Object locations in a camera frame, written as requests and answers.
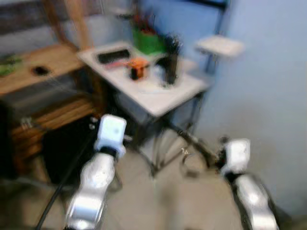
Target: tiled floor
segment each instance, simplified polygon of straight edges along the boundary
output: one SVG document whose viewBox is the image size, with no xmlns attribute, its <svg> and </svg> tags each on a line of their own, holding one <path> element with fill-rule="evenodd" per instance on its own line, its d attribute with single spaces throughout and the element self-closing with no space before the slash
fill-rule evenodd
<svg viewBox="0 0 307 230">
<path fill-rule="evenodd" d="M 128 151 L 117 165 L 123 188 L 108 194 L 103 229 L 240 230 L 228 185 L 218 176 L 184 178 L 179 171 L 180 160 L 176 159 L 153 180 L 145 161 Z M 34 226 L 52 192 L 31 187 L 12 196 L 7 201 L 9 228 Z M 44 227 L 61 229 L 63 221 L 64 206 L 58 199 Z"/>
</svg>

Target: black cable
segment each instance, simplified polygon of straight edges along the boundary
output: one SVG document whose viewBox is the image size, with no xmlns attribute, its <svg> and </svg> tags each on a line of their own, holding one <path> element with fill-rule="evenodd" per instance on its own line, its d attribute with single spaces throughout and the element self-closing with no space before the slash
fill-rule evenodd
<svg viewBox="0 0 307 230">
<path fill-rule="evenodd" d="M 90 143 L 90 141 L 93 139 L 94 135 L 96 135 L 96 132 L 93 131 L 90 135 L 89 135 L 89 138 L 86 140 L 86 142 L 84 143 L 84 145 L 82 146 L 81 148 L 81 151 L 80 153 L 73 159 L 72 163 L 70 164 L 69 168 L 67 169 L 62 181 L 60 182 L 60 184 L 58 185 L 56 191 L 54 192 L 54 194 L 52 195 L 49 203 L 47 204 L 41 218 L 39 219 L 39 222 L 36 226 L 36 230 L 40 230 L 45 219 L 46 219 L 46 216 L 48 214 L 48 212 L 50 211 L 53 203 L 55 202 L 56 198 L 58 197 L 59 193 L 61 192 L 61 189 L 64 185 L 64 183 L 67 181 L 67 179 L 69 178 L 69 176 L 71 175 L 72 173 L 72 170 L 76 167 L 76 164 L 78 163 L 78 160 L 79 158 L 84 154 L 84 151 L 87 147 L 87 145 Z"/>
</svg>

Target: white table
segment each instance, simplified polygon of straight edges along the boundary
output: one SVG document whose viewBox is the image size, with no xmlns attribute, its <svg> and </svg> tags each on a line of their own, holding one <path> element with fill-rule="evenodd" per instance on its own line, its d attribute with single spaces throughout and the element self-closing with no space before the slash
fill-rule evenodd
<svg viewBox="0 0 307 230">
<path fill-rule="evenodd" d="M 200 74 L 198 76 L 195 74 L 197 72 L 195 71 L 197 65 L 188 60 L 179 59 L 178 81 L 175 86 L 166 89 L 161 87 L 159 77 L 152 71 L 148 78 L 133 81 L 129 78 L 126 67 L 109 70 L 97 61 L 97 54 L 121 50 L 123 48 L 127 48 L 133 57 L 141 56 L 147 59 L 152 66 L 156 60 L 162 57 L 162 55 L 145 56 L 125 42 L 95 47 L 78 55 L 85 64 L 90 66 L 105 81 L 111 84 L 113 88 L 125 94 L 145 110 L 152 117 L 151 122 L 167 115 L 186 101 L 196 96 L 202 96 L 202 93 L 210 87 L 210 84 L 201 80 Z"/>
</svg>

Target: wooden shelf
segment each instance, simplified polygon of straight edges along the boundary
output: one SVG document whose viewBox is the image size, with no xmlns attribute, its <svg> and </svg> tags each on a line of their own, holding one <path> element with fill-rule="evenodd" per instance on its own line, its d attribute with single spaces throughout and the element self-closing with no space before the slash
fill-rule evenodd
<svg viewBox="0 0 307 230">
<path fill-rule="evenodd" d="M 76 48 L 60 44 L 23 54 L 22 67 L 0 78 L 0 96 L 80 69 L 84 64 L 77 58 L 76 52 Z M 47 68 L 51 73 L 36 76 L 32 68 L 38 66 Z"/>
<path fill-rule="evenodd" d="M 61 102 L 60 107 L 58 104 L 52 107 L 36 115 L 35 121 L 44 128 L 56 129 L 94 113 L 92 103 L 85 97 L 75 97 Z M 38 128 L 24 130 L 19 126 L 13 129 L 12 138 L 16 154 L 24 159 L 39 153 L 42 149 L 41 139 L 44 133 L 45 131 Z"/>
</svg>

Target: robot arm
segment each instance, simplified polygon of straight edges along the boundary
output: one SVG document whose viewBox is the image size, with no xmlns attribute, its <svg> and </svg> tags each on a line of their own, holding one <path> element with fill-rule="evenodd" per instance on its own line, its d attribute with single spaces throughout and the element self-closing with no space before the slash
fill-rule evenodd
<svg viewBox="0 0 307 230">
<path fill-rule="evenodd" d="M 106 192 L 115 175 L 115 163 L 125 154 L 123 138 L 124 119 L 102 117 L 95 143 L 97 153 L 85 164 L 81 172 L 80 187 L 74 194 L 66 214 L 65 229 L 101 229 Z"/>
</svg>

